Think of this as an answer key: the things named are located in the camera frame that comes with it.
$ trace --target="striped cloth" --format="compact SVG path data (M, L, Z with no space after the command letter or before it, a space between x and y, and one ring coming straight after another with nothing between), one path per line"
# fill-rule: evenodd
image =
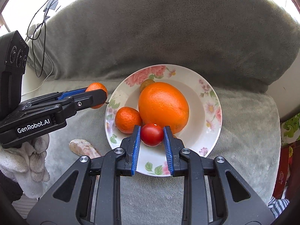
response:
M28 213L37 203L37 199L28 198L25 194L22 195L21 199L16 200L12 203L15 210L22 216L22 218L27 218Z
M290 201L288 199L276 199L272 196L268 204L268 208L270 208L271 212L275 216L275 219L283 212L289 202Z

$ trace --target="screw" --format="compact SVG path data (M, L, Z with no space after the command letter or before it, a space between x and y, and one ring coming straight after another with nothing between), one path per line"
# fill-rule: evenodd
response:
M189 148L182 148L182 149L181 149L181 152L182 152L183 154L190 154L190 153L191 153L191 150L190 150Z
M79 161L80 161L80 162L87 162L88 159L89 159L89 158L88 158L87 156L82 156L82 157L79 158Z
M216 161L218 163L223 163L223 162L225 162L225 159L224 159L224 157L216 157Z
M124 152L123 148L116 148L115 153L116 154L122 154Z

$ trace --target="fleece blanket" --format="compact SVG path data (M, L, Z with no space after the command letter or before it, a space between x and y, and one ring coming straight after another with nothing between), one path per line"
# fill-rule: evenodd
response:
M134 71L178 64L204 76L222 106L223 126L210 158L224 156L267 204L279 161L279 116L265 94L292 64L299 25L268 0L76 0L47 21L44 74L49 81L27 97L106 85L109 97ZM34 43L37 69L43 32ZM32 50L28 64L33 66ZM68 144L86 139L110 150L105 107L87 109L50 134L45 191L78 158ZM136 174L121 178L123 224L180 224L183 180Z

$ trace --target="green box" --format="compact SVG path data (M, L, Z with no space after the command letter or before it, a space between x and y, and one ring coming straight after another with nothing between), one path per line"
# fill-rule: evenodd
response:
M300 113L281 124L280 131L282 147L300 140L299 118Z

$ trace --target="large orange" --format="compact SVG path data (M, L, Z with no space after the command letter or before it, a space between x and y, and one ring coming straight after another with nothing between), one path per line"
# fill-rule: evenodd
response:
M139 96L139 114L145 124L170 126L173 134L188 122L189 106L183 94L174 86L156 82L148 85Z
M131 107L121 107L115 115L115 125L123 133L132 134L134 126L142 124L139 112Z
M98 83L98 82L94 82L94 83L91 83L88 87L87 87L87 89L85 90L85 92L90 92L90 91L95 91L95 90L104 90L105 92L106 92L106 97L107 97L107 89L106 89L106 87L103 85L103 84L101 84L101 83ZM99 107L102 107L104 104L100 104L100 105L97 105L97 106L93 106L93 107L91 107L91 108L93 108L93 109L97 109L97 108L99 108Z

